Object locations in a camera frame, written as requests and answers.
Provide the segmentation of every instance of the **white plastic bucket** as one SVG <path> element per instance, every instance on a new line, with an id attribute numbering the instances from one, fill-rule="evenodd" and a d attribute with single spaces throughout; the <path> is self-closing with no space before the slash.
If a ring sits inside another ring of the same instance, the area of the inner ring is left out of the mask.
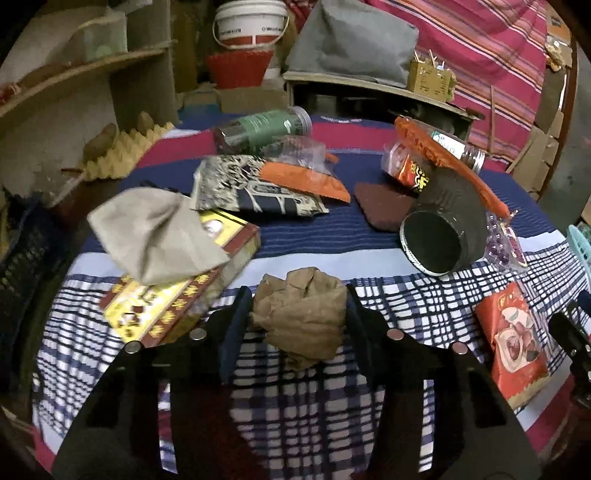
<path id="1" fill-rule="evenodd" d="M 230 50 L 270 46 L 288 24 L 287 7 L 280 0 L 236 0 L 217 9 L 213 38 Z"/>

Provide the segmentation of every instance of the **red basket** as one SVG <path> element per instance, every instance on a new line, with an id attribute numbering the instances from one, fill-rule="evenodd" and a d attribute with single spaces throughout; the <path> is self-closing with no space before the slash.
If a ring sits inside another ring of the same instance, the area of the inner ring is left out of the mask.
<path id="1" fill-rule="evenodd" d="M 258 87 L 272 56 L 272 50 L 235 50 L 210 55 L 206 61 L 218 89 Z"/>

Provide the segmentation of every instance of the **mint green basket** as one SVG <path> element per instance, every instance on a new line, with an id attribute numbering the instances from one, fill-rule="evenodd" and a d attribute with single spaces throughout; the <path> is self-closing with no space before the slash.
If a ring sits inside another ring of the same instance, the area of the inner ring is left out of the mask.
<path id="1" fill-rule="evenodd" d="M 591 245 L 583 233 L 574 225 L 569 225 L 569 232 L 566 236 L 571 250 L 581 262 L 585 269 L 587 279 L 591 281 Z"/>

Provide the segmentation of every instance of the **brown sponge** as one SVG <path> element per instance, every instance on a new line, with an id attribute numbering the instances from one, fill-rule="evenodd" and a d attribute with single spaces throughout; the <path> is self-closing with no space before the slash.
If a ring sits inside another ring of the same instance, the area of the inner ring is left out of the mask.
<path id="1" fill-rule="evenodd" d="M 388 184 L 374 183 L 356 183 L 355 197 L 368 223 L 385 232 L 398 232 L 415 201 Z"/>

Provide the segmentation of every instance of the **black plastic basket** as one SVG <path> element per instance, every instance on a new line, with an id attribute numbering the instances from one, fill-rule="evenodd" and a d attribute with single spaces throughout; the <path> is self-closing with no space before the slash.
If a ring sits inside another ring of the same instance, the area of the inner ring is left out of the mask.
<path id="1" fill-rule="evenodd" d="M 67 252 L 65 234 L 40 203 L 41 196 L 9 196 L 12 238 L 0 260 L 0 392 L 18 375 L 14 345 L 41 279 L 61 264 Z"/>

